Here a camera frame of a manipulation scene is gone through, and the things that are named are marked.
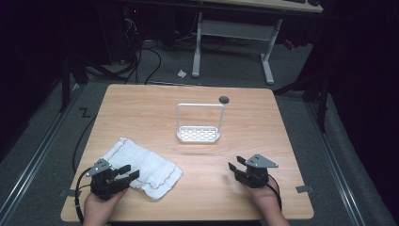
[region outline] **cable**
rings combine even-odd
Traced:
[[[262,184],[264,183],[264,181],[261,179],[261,178],[259,178],[259,177],[257,177],[256,175],[252,175],[256,180],[258,180],[259,182],[261,182]],[[273,179],[273,181],[275,181],[275,183],[276,183],[276,185],[277,185],[277,190],[274,188],[274,187],[272,187],[270,184],[268,184],[268,183],[266,183],[266,184],[264,184],[265,186],[267,186],[267,187],[269,187],[272,191],[273,191],[273,193],[275,193],[275,195],[276,195],[276,198],[277,198],[277,202],[278,202],[278,204],[279,204],[279,210],[281,211],[282,210],[282,201],[281,201],[281,195],[279,194],[279,183],[277,183],[277,181],[276,181],[276,179],[274,179],[274,177],[272,177],[272,175],[270,175],[270,174],[267,174],[267,176],[269,176],[271,179]]]
[[[87,186],[90,186],[90,185],[81,186],[81,187],[79,187],[79,190],[82,189],[83,187],[87,187]]]
[[[83,213],[82,213],[82,209],[80,208],[80,203],[79,203],[79,190],[80,190],[80,181],[82,180],[82,177],[90,170],[91,168],[87,168],[86,170],[84,170],[82,172],[82,174],[80,174],[79,179],[77,179],[76,182],[76,188],[75,188],[75,208],[76,208],[76,214],[79,217],[79,221],[80,223],[84,222],[84,218],[83,218]]]
[[[80,135],[79,140],[76,143],[75,149],[73,151],[73,156],[72,156],[72,170],[73,173],[76,173],[76,166],[75,166],[75,157],[76,157],[76,153],[77,153],[77,148],[79,147],[80,142],[82,141],[83,135],[86,133],[86,131],[88,130],[88,128],[90,127],[90,125],[94,122],[94,120],[97,118],[97,114],[93,117],[93,119],[91,119],[91,121],[88,123],[88,125],[86,126],[85,130],[82,132],[82,134]]]
[[[151,52],[153,52],[153,53],[155,53],[155,54],[158,55],[158,57],[159,57],[159,63],[158,63],[158,66],[155,68],[155,70],[154,70],[152,73],[150,73],[150,75],[147,77],[146,81],[144,82],[144,85],[147,85],[147,83],[149,82],[150,78],[155,74],[155,72],[156,72],[156,71],[159,69],[159,67],[161,66],[161,56],[160,56],[158,53],[156,53],[155,51],[151,50],[151,49],[149,49],[148,51],[151,51]]]
[[[132,56],[132,59],[130,61],[130,64],[126,68],[113,73],[116,75],[121,75],[123,73],[129,72],[130,70],[134,70],[135,67],[138,65],[138,63],[136,62],[136,44],[141,43],[141,37],[144,34],[143,31],[138,31],[136,24],[132,20],[125,19],[125,22],[129,23],[129,27],[127,28],[127,31],[124,33],[124,36],[126,37],[127,42],[128,42],[128,53],[127,53],[128,56],[126,58],[129,58],[130,56]],[[130,42],[128,33],[129,33],[129,30],[132,28],[132,26],[135,28],[134,33],[136,34],[136,36],[132,36],[132,42]],[[94,76],[104,76],[103,73],[96,73],[96,72],[90,70],[89,68],[86,68],[86,72],[91,75],[94,75]]]
[[[129,82],[129,79],[132,76],[134,71],[137,72],[137,67],[138,67],[139,60],[137,59],[136,55],[135,55],[135,62],[136,62],[136,64],[135,64],[134,68],[132,69],[132,71],[129,73],[129,75],[126,77],[124,84],[127,84]]]
[[[197,21],[197,19],[198,19],[198,16],[199,16],[199,14],[196,13],[196,16],[194,17],[193,25],[191,26],[191,29],[190,29],[190,31],[187,33],[187,35],[186,35],[184,38],[181,38],[181,39],[178,39],[178,40],[175,40],[175,41],[187,40],[187,39],[191,39],[192,37],[195,37],[195,36],[190,36],[190,35],[193,33],[194,27],[196,27],[196,21]]]
[[[140,45],[140,51],[139,51],[140,55],[139,55],[139,57],[138,57],[138,63],[141,62],[141,56],[142,56],[141,51],[142,51],[142,47],[143,47],[143,44]],[[138,68],[136,69],[135,83],[136,83],[136,85],[138,85]]]

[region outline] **wooden tabletop surface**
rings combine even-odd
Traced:
[[[221,136],[215,144],[182,144],[176,136],[176,105],[218,104],[225,106]],[[126,137],[175,163],[183,177],[163,198],[154,201],[143,191],[129,188],[117,206],[115,221],[245,220],[262,216],[247,192],[234,179],[228,162],[256,153],[279,165],[269,173],[279,183],[282,212],[287,218],[312,218],[308,194],[297,193],[303,186],[295,156],[279,109],[270,89],[206,88],[173,86],[111,85],[104,96],[72,183],[75,187],[83,170]],[[90,178],[84,177],[82,185]],[[89,193],[82,188],[81,205]],[[68,197],[61,218],[78,221],[73,198]]]

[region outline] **black cable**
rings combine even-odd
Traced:
[[[196,13],[196,16],[194,17],[193,25],[191,26],[190,31],[188,31],[187,35],[183,36],[180,39],[175,40],[175,43],[177,43],[180,40],[187,40],[187,39],[191,39],[193,37],[196,37],[196,35],[192,35],[192,33],[194,31],[194,28],[196,27],[198,17],[199,17],[199,14]]]
[[[141,62],[141,56],[142,56],[141,51],[142,51],[142,47],[143,47],[143,43],[141,43],[141,45],[140,45],[140,51],[139,51],[139,56],[138,56],[138,63]],[[136,69],[135,83],[136,83],[136,85],[138,85],[138,68]]]
[[[79,140],[76,143],[75,149],[73,151],[73,156],[72,156],[72,170],[73,173],[76,173],[76,166],[75,166],[75,157],[76,157],[76,153],[77,153],[77,148],[79,147],[80,142],[82,141],[83,135],[86,133],[86,131],[88,130],[88,128],[90,127],[90,125],[94,122],[94,120],[97,118],[97,115],[95,115],[93,117],[93,119],[91,119],[91,121],[88,123],[88,125],[86,126],[85,130],[82,132],[82,134],[80,135]]]
[[[266,186],[268,186],[270,189],[272,189],[272,191],[275,193],[275,195],[277,197],[277,202],[279,203],[279,210],[281,211],[282,210],[282,201],[281,201],[281,195],[279,194],[279,184],[277,183],[276,179],[274,179],[274,177],[272,177],[270,174],[269,174],[269,177],[271,179],[273,179],[273,181],[275,181],[278,191],[275,188],[273,188],[270,184],[266,184]]]
[[[152,75],[155,74],[155,72],[156,72],[156,71],[159,69],[159,67],[161,66],[161,56],[160,56],[158,53],[156,53],[155,51],[153,51],[152,49],[149,49],[148,51],[151,51],[151,52],[153,52],[153,53],[155,53],[155,54],[158,55],[158,57],[159,57],[159,63],[158,63],[158,66],[155,68],[155,70],[154,70],[152,73],[150,73],[150,75],[147,77],[146,81],[144,82],[144,85],[147,85],[147,83],[149,82],[149,80],[150,80],[150,78],[152,77]]]
[[[130,79],[130,77],[132,76],[132,74],[135,72],[135,71],[137,71],[137,67],[138,67],[138,64],[139,64],[139,60],[137,59],[137,56],[135,55],[135,66],[134,66],[134,68],[132,69],[132,71],[129,73],[129,75],[126,77],[126,80],[125,80],[125,82],[124,82],[124,84],[127,84],[128,82],[129,82],[129,79]]]
[[[271,179],[273,179],[273,181],[275,181],[275,183],[276,183],[276,185],[277,185],[277,190],[278,190],[278,191],[277,191],[274,187],[272,187],[270,184],[264,183],[264,181],[263,181],[261,178],[257,177],[256,175],[252,175],[252,176],[253,176],[256,180],[258,180],[259,182],[261,182],[262,184],[264,184],[265,186],[269,187],[269,188],[273,191],[273,193],[275,193],[275,195],[276,195],[276,197],[277,197],[277,202],[278,202],[278,204],[279,204],[279,210],[281,211],[281,210],[282,210],[282,201],[281,201],[281,195],[279,194],[279,183],[277,183],[276,179],[274,179],[274,177],[272,177],[272,175],[267,174],[267,176],[269,176]]]
[[[82,189],[83,187],[87,187],[87,186],[90,186],[90,185],[81,186],[81,187],[79,187],[79,190]]]
[[[115,72],[113,74],[121,75],[123,73],[127,73],[130,70],[134,70],[135,67],[138,65],[138,63],[136,62],[136,45],[139,45],[140,43],[142,44],[141,37],[142,37],[143,34],[144,34],[144,31],[138,32],[137,36],[135,37],[135,39],[138,40],[138,41],[133,41],[133,44],[129,47],[128,57],[129,57],[129,55],[132,55],[132,60],[130,61],[129,66],[127,66],[126,68],[124,68],[124,69],[122,69],[122,70],[120,70],[118,72]],[[86,72],[90,73],[90,74],[92,74],[94,76],[104,76],[105,75],[104,73],[95,73],[95,72],[89,70],[88,68],[86,68]]]
[[[84,222],[84,218],[83,218],[83,213],[82,213],[82,209],[80,208],[80,203],[79,203],[79,185],[80,185],[80,181],[82,180],[82,177],[90,170],[91,168],[87,168],[86,170],[84,170],[82,172],[82,174],[80,174],[79,179],[77,179],[76,182],[76,188],[75,188],[75,208],[76,208],[76,214],[79,217],[79,221],[80,223]]]

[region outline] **white cloth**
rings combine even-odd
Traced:
[[[140,170],[140,177],[130,186],[144,190],[154,200],[167,194],[183,175],[174,163],[127,138],[120,138],[103,159],[115,169],[131,165],[131,171],[127,174]]]

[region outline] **dark background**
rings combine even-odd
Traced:
[[[336,67],[330,70],[329,92],[360,160],[398,221],[398,214],[393,211],[399,202],[398,2],[339,0],[322,4],[325,14],[351,18],[356,23],[330,24],[320,34],[319,24],[286,20],[278,42],[316,43],[320,36],[299,79],[319,73],[329,54],[342,48]],[[118,41],[123,40],[120,37],[123,23],[120,29],[110,25],[118,23],[118,10],[113,10],[114,16],[110,16],[113,22],[102,12],[103,8],[92,5],[80,9],[69,5],[58,12],[54,3],[46,1],[3,1],[0,7],[1,159],[60,78],[66,52],[66,36],[61,25],[67,28],[74,46],[99,63],[109,63],[126,55],[123,45],[114,45],[123,43]],[[149,36],[170,45],[176,38],[175,29],[184,33],[192,24],[192,19],[182,19],[194,18],[193,13],[186,12],[143,9],[140,13],[144,14],[143,26],[150,28],[146,31]],[[60,14],[65,24],[61,24]]]

